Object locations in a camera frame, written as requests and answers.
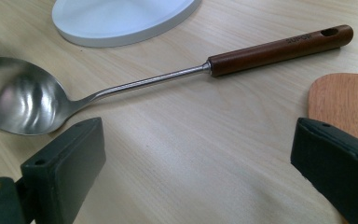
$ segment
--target white plate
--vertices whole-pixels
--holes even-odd
[[[201,0],[57,0],[52,19],[70,42],[116,47],[140,42],[172,29]]]

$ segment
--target dark brown wooden handle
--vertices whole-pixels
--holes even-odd
[[[349,25],[340,25],[248,49],[211,56],[207,62],[211,65],[212,76],[219,77],[269,63],[336,49],[349,44],[352,38],[352,28]]]

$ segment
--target metal ladle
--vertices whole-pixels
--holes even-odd
[[[77,111],[104,97],[163,81],[209,72],[213,77],[339,48],[351,42],[353,30],[341,25],[268,44],[209,57],[203,65],[98,91],[71,101],[61,84],[42,68],[0,57],[0,131],[37,135],[57,130]]]

